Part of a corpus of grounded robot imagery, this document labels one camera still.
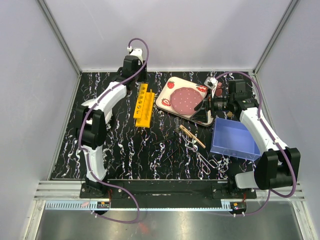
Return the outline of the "wooden test tube clamp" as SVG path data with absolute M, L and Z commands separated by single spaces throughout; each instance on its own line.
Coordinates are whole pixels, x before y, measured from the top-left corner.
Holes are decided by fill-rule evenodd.
M 182 130 L 184 133 L 186 133 L 190 138 L 195 140 L 197 143 L 200 144 L 202 148 L 206 148 L 205 144 L 201 142 L 194 134 L 192 134 L 186 127 L 184 127 L 182 124 L 179 126 L 179 129 Z

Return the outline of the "pink patterned mug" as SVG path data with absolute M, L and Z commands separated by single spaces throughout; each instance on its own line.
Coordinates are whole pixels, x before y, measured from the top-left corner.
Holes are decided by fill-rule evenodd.
M 214 95 L 217 98 L 220 98 L 223 95 L 223 93 L 224 93 L 223 84 L 221 82 L 218 82 Z

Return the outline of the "glass test tube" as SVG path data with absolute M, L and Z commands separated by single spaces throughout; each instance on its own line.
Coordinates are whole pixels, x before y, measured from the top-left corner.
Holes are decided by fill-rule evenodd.
M 174 131 L 178 133 L 180 131 L 181 119 L 179 117 L 174 118 Z

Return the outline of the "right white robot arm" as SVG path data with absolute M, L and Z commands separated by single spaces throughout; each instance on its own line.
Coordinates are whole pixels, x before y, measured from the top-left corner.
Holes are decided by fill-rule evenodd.
M 227 98 L 215 98 L 218 81 L 208 77 L 205 82 L 208 94 L 195 108 L 193 120 L 203 120 L 204 112 L 229 110 L 238 121 L 217 118 L 213 126 L 210 152 L 258 161 L 253 171 L 238 173 L 227 185 L 228 195 L 239 198 L 245 189 L 275 191 L 291 187 L 295 192 L 301 154 L 290 148 L 268 124 L 261 104 L 250 98 L 243 79 L 229 81 Z

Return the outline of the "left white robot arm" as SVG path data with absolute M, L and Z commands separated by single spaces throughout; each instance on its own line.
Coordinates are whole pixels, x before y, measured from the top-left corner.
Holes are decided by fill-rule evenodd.
M 107 138 L 107 123 L 113 107 L 124 99 L 131 82 L 146 78 L 147 61 L 127 55 L 107 88 L 96 98 L 82 103 L 75 111 L 75 137 L 86 164 L 85 184 L 97 198 L 108 193 L 103 158 L 103 144 Z

